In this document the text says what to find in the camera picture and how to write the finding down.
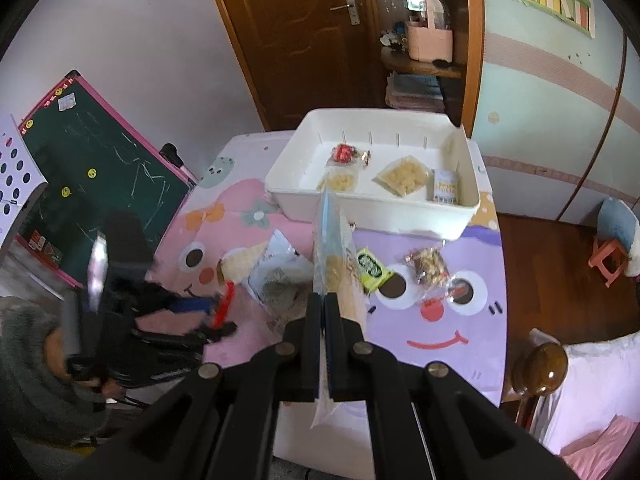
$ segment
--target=chalkboard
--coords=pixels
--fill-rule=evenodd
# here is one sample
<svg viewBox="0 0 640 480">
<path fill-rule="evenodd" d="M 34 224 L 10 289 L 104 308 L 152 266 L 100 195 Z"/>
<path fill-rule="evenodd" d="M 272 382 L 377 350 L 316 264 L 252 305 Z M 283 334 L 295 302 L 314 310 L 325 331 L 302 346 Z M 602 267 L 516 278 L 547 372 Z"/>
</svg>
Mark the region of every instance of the chalkboard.
<svg viewBox="0 0 640 480">
<path fill-rule="evenodd" d="M 96 233 L 112 209 L 133 211 L 156 249 L 190 186 L 77 72 L 18 129 L 49 183 L 19 231 L 39 259 L 84 285 Z"/>
</svg>

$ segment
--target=pink frame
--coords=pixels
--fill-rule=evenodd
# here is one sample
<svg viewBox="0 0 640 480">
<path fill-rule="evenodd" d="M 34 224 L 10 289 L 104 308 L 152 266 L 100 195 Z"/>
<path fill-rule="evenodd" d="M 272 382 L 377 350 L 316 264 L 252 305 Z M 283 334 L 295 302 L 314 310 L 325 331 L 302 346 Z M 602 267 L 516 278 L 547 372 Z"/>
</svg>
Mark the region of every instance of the pink frame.
<svg viewBox="0 0 640 480">
<path fill-rule="evenodd" d="M 87 92 L 89 92 L 89 94 L 96 100 L 98 101 L 98 103 L 100 103 L 100 106 L 102 106 L 105 110 L 107 110 L 107 112 L 109 113 L 109 115 L 111 115 L 114 119 L 116 119 L 116 121 L 118 121 L 118 124 L 120 124 L 120 126 L 122 126 L 128 133 L 129 135 L 131 135 L 132 137 L 134 137 L 140 144 L 142 144 L 146 150 L 151 153 L 151 155 L 153 155 L 157 160 L 159 160 L 166 168 L 168 168 L 175 176 L 177 176 L 181 181 L 183 181 L 185 184 L 189 184 L 189 179 L 187 178 L 187 176 L 181 172 L 178 168 L 176 168 L 173 164 L 171 164 L 170 162 L 168 162 L 167 160 L 165 160 L 162 155 L 160 155 L 160 153 L 158 152 L 158 150 L 156 150 L 153 145 L 145 139 L 145 137 L 143 137 L 142 135 L 140 135 L 134 128 L 133 126 L 131 126 L 129 123 L 127 123 L 126 120 L 124 120 L 124 118 L 117 113 L 117 111 L 110 105 L 108 104 L 107 101 L 104 100 L 104 98 L 98 94 L 97 91 L 95 91 L 95 89 L 89 85 L 89 83 L 87 81 L 85 81 L 85 79 L 82 76 L 76 76 L 76 77 L 65 77 L 64 79 L 60 80 L 58 82 L 57 85 L 55 85 L 39 102 L 38 104 L 36 104 L 30 111 L 29 113 L 26 115 L 26 117 L 22 120 L 22 122 L 20 123 L 20 125 L 18 126 L 18 130 L 20 131 L 20 133 L 24 136 L 28 133 L 28 128 L 26 127 L 27 122 L 31 119 L 31 117 L 34 115 L 34 113 L 36 113 L 36 111 L 42 107 L 42 106 L 49 106 L 50 104 L 52 104 L 58 97 L 56 96 L 55 92 L 57 89 L 66 89 L 68 87 L 68 85 L 70 85 L 71 83 L 73 83 L 74 81 L 77 81 L 78 83 L 80 83 L 80 85 L 82 86 L 82 88 L 84 88 Z M 166 231 L 169 230 L 169 228 L 171 227 L 171 225 L 174 223 L 175 218 L 178 216 L 178 213 L 180 212 L 180 210 L 182 209 L 182 206 L 184 205 L 184 202 L 188 199 L 189 197 L 189 193 L 187 192 L 187 194 L 184 197 L 184 200 L 182 200 L 182 203 L 180 204 L 180 206 L 178 207 L 178 209 L 175 212 L 174 217 L 172 218 L 171 222 L 169 222 L 169 225 L 167 226 Z M 17 235 L 16 239 L 18 240 L 18 242 L 20 243 L 20 245 L 22 245 L 24 248 L 26 248 L 37 260 L 39 260 L 41 263 L 43 263 L 46 267 L 48 267 L 49 269 L 53 270 L 63 281 L 65 281 L 66 283 L 68 283 L 71 286 L 76 286 L 79 288 L 82 288 L 82 284 L 79 283 L 77 280 L 75 280 L 74 278 L 72 278 L 71 276 L 69 276 L 66 272 L 64 272 L 63 270 L 60 269 L 55 269 L 50 263 L 49 261 L 42 257 L 40 254 L 38 254 L 36 251 L 32 250 L 29 247 L 29 242 L 27 240 L 25 240 L 21 235 Z"/>
</svg>

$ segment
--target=purple cartoon face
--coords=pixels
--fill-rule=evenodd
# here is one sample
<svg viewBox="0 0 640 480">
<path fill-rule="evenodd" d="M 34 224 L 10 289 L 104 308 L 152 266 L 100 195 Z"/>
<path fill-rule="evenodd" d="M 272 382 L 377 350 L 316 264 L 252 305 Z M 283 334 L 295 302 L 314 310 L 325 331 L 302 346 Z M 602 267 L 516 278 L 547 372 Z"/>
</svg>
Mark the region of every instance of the purple cartoon face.
<svg viewBox="0 0 640 480">
<path fill-rule="evenodd" d="M 358 248 L 367 246 L 406 287 L 386 288 L 370 297 L 376 309 L 367 318 L 366 338 L 391 350 L 398 360 L 423 367 L 440 360 L 484 392 L 502 387 L 506 351 L 506 289 L 500 235 L 468 228 L 442 249 L 454 276 L 453 299 L 426 301 L 404 256 L 425 246 L 424 238 L 356 232 Z"/>
</svg>

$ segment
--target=white plastic tray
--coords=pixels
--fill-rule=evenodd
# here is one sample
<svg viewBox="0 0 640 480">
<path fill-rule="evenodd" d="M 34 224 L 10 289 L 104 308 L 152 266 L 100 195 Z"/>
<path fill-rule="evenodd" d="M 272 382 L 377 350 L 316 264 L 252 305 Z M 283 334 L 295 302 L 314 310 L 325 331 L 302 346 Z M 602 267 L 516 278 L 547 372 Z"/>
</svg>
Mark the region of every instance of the white plastic tray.
<svg viewBox="0 0 640 480">
<path fill-rule="evenodd" d="M 292 220 L 313 221 L 331 149 L 346 142 L 370 150 L 369 167 L 353 192 L 338 193 L 347 218 L 357 227 L 455 240 L 478 210 L 480 194 L 462 128 L 443 114 L 332 108 L 309 112 L 265 179 L 265 188 Z M 373 181 L 388 163 L 406 155 L 432 170 L 458 170 L 459 205 L 432 202 L 433 180 L 406 197 Z"/>
</svg>

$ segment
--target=food package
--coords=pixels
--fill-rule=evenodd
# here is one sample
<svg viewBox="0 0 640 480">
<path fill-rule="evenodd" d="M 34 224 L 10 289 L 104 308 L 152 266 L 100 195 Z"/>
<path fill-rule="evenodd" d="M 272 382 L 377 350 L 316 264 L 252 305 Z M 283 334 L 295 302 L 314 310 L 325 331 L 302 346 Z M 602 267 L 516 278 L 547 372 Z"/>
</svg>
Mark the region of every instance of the food package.
<svg viewBox="0 0 640 480">
<path fill-rule="evenodd" d="M 272 318 L 269 329 L 282 336 L 285 325 L 306 312 L 314 266 L 275 230 L 269 244 L 246 279 L 249 293 Z"/>
<path fill-rule="evenodd" d="M 360 283 L 351 227 L 338 205 L 338 197 L 325 189 L 320 197 L 314 229 L 314 292 L 335 292 L 340 316 L 360 324 L 365 333 L 366 297 Z M 320 339 L 320 391 L 314 427 L 324 423 L 338 407 L 329 397 L 324 335 Z"/>
<path fill-rule="evenodd" d="M 367 294 L 376 292 L 394 273 L 387 269 L 385 264 L 366 247 L 358 251 L 358 265 L 360 266 L 360 281 Z"/>
<path fill-rule="evenodd" d="M 366 168 L 369 165 L 369 159 L 371 152 L 361 152 L 356 149 L 355 146 L 348 144 L 338 144 L 331 150 L 331 156 L 327 161 L 328 166 L 344 166 L 344 165 L 357 165 L 361 168 Z"/>
<path fill-rule="evenodd" d="M 223 256 L 218 262 L 218 283 L 223 285 L 226 281 L 241 283 L 255 267 L 258 259 L 269 245 L 269 241 L 240 249 Z"/>
<path fill-rule="evenodd" d="M 387 164 L 376 180 L 398 196 L 406 196 L 427 185 L 430 170 L 417 158 L 404 156 Z"/>
<path fill-rule="evenodd" d="M 415 279 L 425 290 L 446 290 L 451 276 L 438 247 L 427 247 L 410 252 L 404 257 L 415 271 Z"/>
<path fill-rule="evenodd" d="M 328 166 L 318 184 L 318 189 L 322 190 L 326 187 L 330 191 L 349 193 L 356 188 L 359 173 L 359 168 L 354 165 Z"/>
<path fill-rule="evenodd" d="M 443 204 L 458 203 L 458 172 L 433 171 L 433 200 Z"/>
</svg>

